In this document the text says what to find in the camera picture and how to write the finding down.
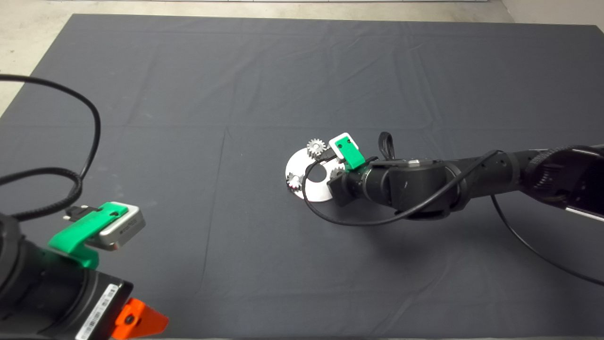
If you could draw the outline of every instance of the black cable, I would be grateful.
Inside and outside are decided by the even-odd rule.
[[[602,280],[598,280],[597,278],[593,278],[589,275],[585,275],[585,274],[581,274],[579,272],[575,272],[574,270],[565,267],[557,262],[554,262],[553,260],[550,260],[549,258],[545,257],[543,254],[539,253],[535,248],[533,248],[533,246],[531,246],[528,242],[526,242],[522,236],[520,236],[520,234],[518,234],[516,232],[516,230],[514,230],[514,228],[512,228],[512,226],[510,225],[510,223],[507,221],[506,216],[503,214],[503,211],[501,210],[501,207],[499,206],[499,203],[497,202],[497,198],[495,198],[494,195],[491,195],[491,200],[493,201],[493,205],[495,206],[495,210],[497,210],[497,214],[499,214],[499,217],[501,218],[501,221],[503,222],[503,224],[505,224],[505,226],[507,227],[507,229],[512,233],[512,235],[514,235],[518,241],[520,241],[522,244],[524,244],[524,246],[526,246],[526,248],[528,248],[530,251],[532,251],[535,255],[537,255],[538,257],[540,257],[542,260],[544,260],[545,262],[551,264],[552,266],[563,270],[564,272],[576,277],[576,278],[580,278],[582,280],[585,280],[587,282],[591,282],[593,284],[597,284],[598,286],[604,286],[604,281]]]
[[[491,157],[495,156],[499,152],[501,152],[501,151],[499,151],[499,150],[493,150],[493,151],[487,152],[482,157],[476,159],[464,171],[462,171],[461,173],[459,173],[458,176],[456,176],[455,178],[453,178],[451,181],[449,181],[447,184],[445,184],[442,188],[440,188],[439,190],[437,190],[435,193],[433,193],[430,197],[428,197],[423,202],[419,203],[418,205],[414,206],[413,208],[411,208],[411,209],[409,209],[407,211],[403,211],[400,214],[397,214],[397,215],[395,215],[393,217],[390,217],[390,218],[385,218],[383,220],[378,220],[378,221],[363,221],[363,222],[340,221],[340,220],[336,220],[336,219],[334,219],[334,218],[332,218],[330,216],[325,215],[324,213],[320,212],[317,208],[315,208],[312,205],[312,203],[310,203],[310,201],[308,200],[308,197],[306,196],[306,179],[308,178],[308,175],[313,170],[313,168],[317,164],[319,164],[319,162],[320,162],[319,160],[315,161],[314,163],[312,163],[311,165],[309,165],[306,168],[306,173],[304,174],[304,178],[302,179],[302,196],[304,197],[304,202],[306,203],[306,205],[308,206],[308,208],[313,213],[315,213],[315,215],[319,216],[320,218],[322,218],[323,220],[326,220],[328,222],[331,222],[331,223],[334,223],[334,224],[340,224],[342,226],[355,226],[355,227],[380,226],[380,225],[383,225],[383,224],[388,224],[388,223],[392,223],[392,222],[396,222],[396,221],[402,220],[402,219],[404,219],[406,217],[409,217],[410,215],[415,214],[416,212],[422,210],[427,205],[430,205],[432,202],[438,200],[442,195],[444,195],[451,188],[453,188],[454,186],[458,185],[467,176],[469,176],[472,173],[472,171],[474,171],[474,169],[476,169],[477,167],[479,167],[482,163],[484,163],[486,160],[490,159]]]
[[[75,172],[65,168],[37,168],[21,172],[15,172],[14,174],[0,177],[0,186],[7,183],[11,183],[23,178],[38,176],[38,175],[56,175],[70,179],[74,182],[73,189],[69,192],[69,195],[64,199],[57,201],[47,206],[32,209],[28,211],[18,212],[11,216],[19,221],[32,220],[34,218],[43,217],[46,215],[54,214],[55,212],[61,211],[72,205],[80,195],[82,194],[82,176]]]
[[[84,162],[84,166],[80,171],[80,176],[82,179],[86,177],[88,173],[88,169],[90,169],[90,165],[94,160],[94,156],[97,154],[98,143],[101,139],[101,117],[98,113],[96,106],[84,95],[64,86],[59,83],[52,82],[50,80],[30,77],[30,76],[19,76],[15,74],[0,74],[0,82],[22,82],[22,83],[33,83],[38,84],[50,88],[54,88],[55,90],[59,90],[63,93],[69,94],[72,97],[75,97],[77,100],[84,103],[84,105],[88,106],[92,113],[92,118],[94,119],[94,135],[92,136],[92,146],[90,147],[90,151],[88,152],[88,157]]]
[[[377,147],[384,156],[384,159],[394,160],[396,156],[394,155],[394,142],[390,132],[381,132],[377,140]]]
[[[92,136],[92,146],[90,147],[90,151],[88,152],[88,156],[86,158],[86,160],[84,161],[84,165],[82,166],[82,170],[80,171],[79,177],[80,177],[80,185],[78,186],[77,184],[74,184],[74,186],[71,188],[71,190],[69,191],[69,194],[67,196],[67,198],[65,198],[62,201],[59,201],[57,203],[53,203],[51,205],[42,207],[42,208],[38,208],[38,209],[33,209],[30,211],[23,211],[23,212],[18,212],[16,214],[13,214],[12,216],[17,218],[20,221],[25,221],[25,220],[30,220],[32,218],[37,218],[37,217],[42,217],[44,215],[49,215],[52,214],[54,212],[57,212],[59,210],[56,210],[56,204],[59,204],[61,202],[64,201],[69,201],[71,200],[73,197],[79,197],[82,191],[82,184],[81,181],[84,179],[84,177],[86,177],[86,174],[88,173],[88,170],[90,169],[90,165],[92,164],[92,161],[94,160],[95,155],[97,154],[97,150],[98,150],[98,144],[101,138],[101,118],[100,115],[98,113],[97,108],[94,106],[94,104],[88,99],[86,98],[84,95],[64,86],[61,85],[59,83],[55,83],[52,82],[50,80],[46,80],[46,79],[41,79],[41,78],[36,78],[36,77],[30,77],[30,76],[19,76],[19,75],[15,75],[15,74],[0,74],[0,81],[3,82],[23,82],[23,83],[33,83],[33,84],[38,84],[38,85],[42,85],[42,86],[46,86],[46,87],[50,87],[50,88],[54,88],[55,90],[61,91],[63,93],[69,94],[70,96],[76,98],[77,100],[81,101],[82,103],[84,103],[84,105],[86,105],[91,113],[92,113],[92,118],[94,119],[94,135]],[[29,170],[29,171],[40,171],[42,169],[49,169],[49,168],[39,168],[39,169],[34,169],[34,170]],[[19,172],[17,174],[12,174],[12,175],[8,175],[5,176],[3,178],[6,177],[10,177],[13,175],[18,175],[18,174],[22,174],[23,172]]]

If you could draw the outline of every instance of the barcode label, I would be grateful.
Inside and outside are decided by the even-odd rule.
[[[101,295],[101,298],[98,299],[98,302],[90,312],[90,315],[88,315],[86,318],[86,322],[84,322],[84,325],[80,328],[80,331],[77,332],[75,340],[88,340],[90,334],[92,334],[92,331],[94,330],[94,327],[97,325],[98,320],[100,320],[101,316],[103,316],[107,306],[109,303],[111,303],[111,300],[115,296],[115,293],[117,293],[118,289],[119,287],[115,284],[110,284],[107,286],[107,289],[105,289],[104,293]]]

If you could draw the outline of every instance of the dark gray tablecloth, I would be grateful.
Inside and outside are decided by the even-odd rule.
[[[596,27],[75,15],[33,74],[98,106],[79,202],[142,208],[147,227],[100,270],[171,317],[165,337],[604,336],[604,289],[529,253],[488,199],[363,229],[323,222],[283,183],[307,140],[344,131],[365,155],[388,130],[399,157],[441,159],[602,143]],[[83,105],[24,86],[0,120],[0,173],[77,170],[91,136]],[[2,211],[68,187],[16,183]],[[501,201],[538,249],[604,278],[604,225],[519,193]],[[63,226],[22,224],[40,244]]]

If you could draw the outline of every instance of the silver gear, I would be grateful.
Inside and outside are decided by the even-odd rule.
[[[286,178],[289,189],[293,191],[298,191],[302,189],[302,177],[303,176],[294,175],[290,172]]]
[[[334,170],[332,170],[332,173],[329,174],[329,179],[333,180],[334,178],[336,178],[337,175],[340,175],[343,172],[344,172],[344,169],[342,169],[342,168],[335,168]]]
[[[308,156],[314,159],[317,159],[325,150],[327,150],[327,146],[320,139],[313,138],[306,144]]]

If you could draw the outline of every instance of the metal plate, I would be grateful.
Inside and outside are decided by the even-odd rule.
[[[291,172],[294,175],[303,177],[306,168],[315,160],[308,156],[306,148],[297,151],[289,158],[288,164],[285,166],[285,177]],[[333,159],[329,162],[323,162],[321,165],[325,168],[325,178],[320,182],[315,182],[306,179],[306,197],[311,202],[325,202],[332,199],[332,193],[329,192],[327,182],[329,174],[337,168],[344,169],[344,166],[338,162],[338,159]],[[292,191],[296,196],[304,198],[302,190]]]

